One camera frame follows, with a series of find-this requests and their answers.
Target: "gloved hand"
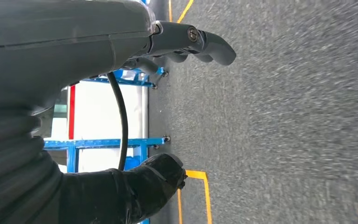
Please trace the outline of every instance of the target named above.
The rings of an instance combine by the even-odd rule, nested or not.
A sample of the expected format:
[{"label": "gloved hand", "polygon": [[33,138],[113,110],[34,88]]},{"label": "gloved hand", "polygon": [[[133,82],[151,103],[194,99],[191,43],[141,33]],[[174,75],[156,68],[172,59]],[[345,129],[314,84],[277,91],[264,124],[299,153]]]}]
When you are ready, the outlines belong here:
[{"label": "gloved hand", "polygon": [[136,224],[162,209],[187,178],[173,154],[158,154],[129,171],[66,174],[60,224]]},{"label": "gloved hand", "polygon": [[157,213],[185,186],[186,171],[173,154],[158,154],[145,160],[139,167],[124,172],[133,191],[131,221],[138,223]]}]

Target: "blue frame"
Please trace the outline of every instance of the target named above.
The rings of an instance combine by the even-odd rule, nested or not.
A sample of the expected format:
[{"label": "blue frame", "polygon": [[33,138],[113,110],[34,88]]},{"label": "blue frame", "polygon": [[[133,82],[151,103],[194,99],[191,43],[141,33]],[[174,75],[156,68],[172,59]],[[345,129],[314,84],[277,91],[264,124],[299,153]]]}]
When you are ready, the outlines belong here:
[{"label": "blue frame", "polygon": [[[131,71],[134,71],[136,73],[133,80],[128,80],[128,79],[122,78],[123,70],[116,70],[116,71],[113,72],[113,74],[115,75],[115,78],[116,78],[116,80],[117,80],[117,82],[119,84],[144,86],[144,87],[149,87],[149,88],[153,88],[153,87],[156,86],[154,83],[147,82],[147,79],[149,78],[148,74],[146,74],[146,76],[142,80],[139,80],[139,75],[141,73],[143,73],[140,69],[132,69]],[[157,70],[156,74],[159,75],[159,76],[162,76],[164,73],[165,73],[164,68],[160,67]],[[97,82],[97,83],[109,83],[109,80],[107,78],[103,78],[103,77],[86,78],[86,79],[83,79],[82,81]]]},{"label": "blue frame", "polygon": [[[128,147],[134,148],[134,157],[143,162],[147,159],[147,148],[165,144],[165,138],[128,139]],[[98,148],[119,148],[120,139],[45,141],[45,150],[68,150],[67,172],[78,172],[79,150]]]}]

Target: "red stripe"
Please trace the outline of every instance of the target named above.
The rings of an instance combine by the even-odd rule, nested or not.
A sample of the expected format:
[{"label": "red stripe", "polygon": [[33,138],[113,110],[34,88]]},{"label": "red stripe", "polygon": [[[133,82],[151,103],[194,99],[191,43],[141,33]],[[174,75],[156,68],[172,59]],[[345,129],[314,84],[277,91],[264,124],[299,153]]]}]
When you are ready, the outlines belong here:
[{"label": "red stripe", "polygon": [[69,92],[69,127],[68,127],[68,137],[70,140],[74,138],[75,135],[75,86],[70,87]]}]

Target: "yellow floor marking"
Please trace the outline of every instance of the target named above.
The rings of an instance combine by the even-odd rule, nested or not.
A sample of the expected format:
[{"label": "yellow floor marking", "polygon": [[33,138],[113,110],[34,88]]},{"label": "yellow floor marking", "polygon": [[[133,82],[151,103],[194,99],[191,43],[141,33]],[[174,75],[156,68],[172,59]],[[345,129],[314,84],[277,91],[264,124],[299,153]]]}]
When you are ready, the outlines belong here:
[{"label": "yellow floor marking", "polygon": [[187,4],[185,10],[182,12],[182,15],[180,15],[178,21],[176,21],[177,23],[182,22],[183,18],[185,17],[187,11],[189,11],[191,5],[193,4],[194,0],[189,0],[189,3]]},{"label": "yellow floor marking", "polygon": [[168,12],[169,12],[169,22],[172,22],[172,6],[171,6],[171,0],[168,0]]},{"label": "yellow floor marking", "polygon": [[[208,184],[207,174],[202,171],[186,170],[186,175],[190,178],[201,179],[204,181],[205,202],[207,206],[207,220],[208,220],[207,223],[212,224],[211,198],[209,195],[209,184]],[[179,207],[179,224],[182,224],[182,201],[181,201],[180,190],[178,190],[178,207]]]},{"label": "yellow floor marking", "polygon": [[182,191],[178,189],[178,208],[179,208],[179,224],[183,224],[182,220]]}]

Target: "white panel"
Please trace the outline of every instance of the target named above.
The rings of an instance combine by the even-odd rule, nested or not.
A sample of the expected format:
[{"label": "white panel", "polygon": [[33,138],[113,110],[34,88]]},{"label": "white panel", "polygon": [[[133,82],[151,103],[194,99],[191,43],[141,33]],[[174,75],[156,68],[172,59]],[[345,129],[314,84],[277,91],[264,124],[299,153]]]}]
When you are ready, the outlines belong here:
[{"label": "white panel", "polygon": [[[127,109],[129,138],[142,138],[142,88],[120,85]],[[121,120],[109,84],[80,82],[76,85],[75,140],[119,139]],[[80,151],[79,172],[117,168],[118,149]]]},{"label": "white panel", "polygon": [[67,140],[68,139],[68,120],[66,118],[53,118],[51,126],[51,138],[45,140]]}]

